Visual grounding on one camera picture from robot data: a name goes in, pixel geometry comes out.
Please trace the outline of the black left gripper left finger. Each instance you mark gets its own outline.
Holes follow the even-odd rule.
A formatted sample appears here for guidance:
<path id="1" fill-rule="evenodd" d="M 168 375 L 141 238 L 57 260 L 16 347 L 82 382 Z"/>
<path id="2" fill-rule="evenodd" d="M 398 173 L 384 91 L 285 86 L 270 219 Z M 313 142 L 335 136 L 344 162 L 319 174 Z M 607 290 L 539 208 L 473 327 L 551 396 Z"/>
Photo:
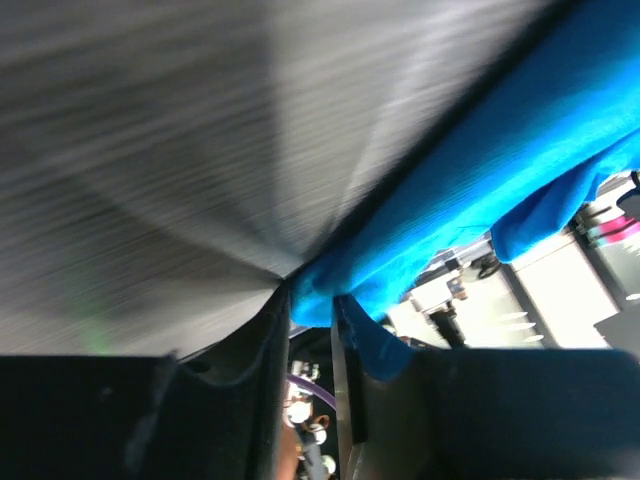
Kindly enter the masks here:
<path id="1" fill-rule="evenodd" d="M 289 292 L 198 354 L 3 356 L 5 479 L 270 479 Z"/>

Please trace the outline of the blue t shirt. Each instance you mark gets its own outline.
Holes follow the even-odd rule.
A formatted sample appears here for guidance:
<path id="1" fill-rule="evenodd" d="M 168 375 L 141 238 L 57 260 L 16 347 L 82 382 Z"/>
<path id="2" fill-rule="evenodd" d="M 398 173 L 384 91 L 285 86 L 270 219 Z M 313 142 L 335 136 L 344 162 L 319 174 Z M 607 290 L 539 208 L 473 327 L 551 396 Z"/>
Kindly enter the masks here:
<path id="1" fill-rule="evenodd" d="M 440 250 L 489 234 L 509 262 L 639 166 L 639 5 L 574 1 L 345 243 L 296 280 L 292 318 L 352 295 L 382 317 Z"/>

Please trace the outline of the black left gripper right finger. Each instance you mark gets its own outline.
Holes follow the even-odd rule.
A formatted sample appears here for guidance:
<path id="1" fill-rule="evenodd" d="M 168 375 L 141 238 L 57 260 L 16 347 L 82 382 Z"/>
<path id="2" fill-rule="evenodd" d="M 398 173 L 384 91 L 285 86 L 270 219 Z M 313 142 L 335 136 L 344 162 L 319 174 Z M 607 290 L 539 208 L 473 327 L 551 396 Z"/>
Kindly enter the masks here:
<path id="1" fill-rule="evenodd" d="M 345 479 L 635 479 L 639 362 L 612 349 L 415 349 L 349 296 L 331 329 Z"/>

